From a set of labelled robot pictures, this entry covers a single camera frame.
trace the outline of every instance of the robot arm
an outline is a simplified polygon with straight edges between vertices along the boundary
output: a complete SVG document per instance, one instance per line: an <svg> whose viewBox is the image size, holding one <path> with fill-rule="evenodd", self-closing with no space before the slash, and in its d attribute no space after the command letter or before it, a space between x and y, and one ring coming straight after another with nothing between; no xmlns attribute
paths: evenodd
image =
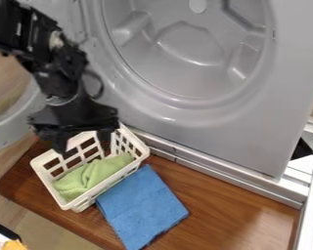
<svg viewBox="0 0 313 250"><path fill-rule="evenodd" d="M0 0L0 52L14 55L47 98L29 123L57 152L65 152L67 140L79 132L97 130L104 140L118 128L117 110L95 103L83 87L86 54L55 21L16 0Z"/></svg>

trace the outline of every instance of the blue cloth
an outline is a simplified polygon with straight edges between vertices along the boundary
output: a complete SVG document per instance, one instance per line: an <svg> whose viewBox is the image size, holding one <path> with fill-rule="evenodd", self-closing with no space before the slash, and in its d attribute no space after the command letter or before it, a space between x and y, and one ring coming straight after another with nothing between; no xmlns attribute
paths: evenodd
<svg viewBox="0 0 313 250"><path fill-rule="evenodd" d="M189 215L149 165L100 195L96 204L128 250L141 249Z"/></svg>

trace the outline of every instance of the green cloth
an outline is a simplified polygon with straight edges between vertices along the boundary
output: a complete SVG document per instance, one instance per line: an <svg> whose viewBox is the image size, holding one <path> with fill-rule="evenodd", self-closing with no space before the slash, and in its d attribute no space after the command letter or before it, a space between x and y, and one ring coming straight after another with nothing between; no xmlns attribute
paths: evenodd
<svg viewBox="0 0 313 250"><path fill-rule="evenodd" d="M95 159L53 182L53 187L64 200L72 201L132 161L133 157L129 153L102 160Z"/></svg>

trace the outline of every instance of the wooden shelf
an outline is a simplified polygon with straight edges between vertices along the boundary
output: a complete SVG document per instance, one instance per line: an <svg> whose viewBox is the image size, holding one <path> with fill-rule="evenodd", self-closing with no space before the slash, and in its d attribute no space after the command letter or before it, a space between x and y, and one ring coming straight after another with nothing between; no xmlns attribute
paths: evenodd
<svg viewBox="0 0 313 250"><path fill-rule="evenodd" d="M42 143L35 144L0 180L0 193L103 248L123 249L95 206L80 214L59 208L29 166L29 161L46 149ZM299 211L156 156L146 163L191 213L148 249L292 248Z"/></svg>

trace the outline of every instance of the laundry basket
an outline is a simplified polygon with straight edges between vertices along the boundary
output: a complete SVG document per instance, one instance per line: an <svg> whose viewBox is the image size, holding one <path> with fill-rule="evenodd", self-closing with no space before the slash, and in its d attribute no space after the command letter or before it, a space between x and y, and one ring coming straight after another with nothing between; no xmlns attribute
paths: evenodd
<svg viewBox="0 0 313 250"><path fill-rule="evenodd" d="M73 201L66 202L54 189L52 183L75 168L95 158L114 157L123 152L130 153L134 161ZM83 132L69 139L65 154L60 155L51 149L31 160L30 165L63 210L71 209L80 213L91 206L98 195L134 173L149 155L150 149L120 124L120 128L112 133L109 150L102 148L97 132Z"/></svg>

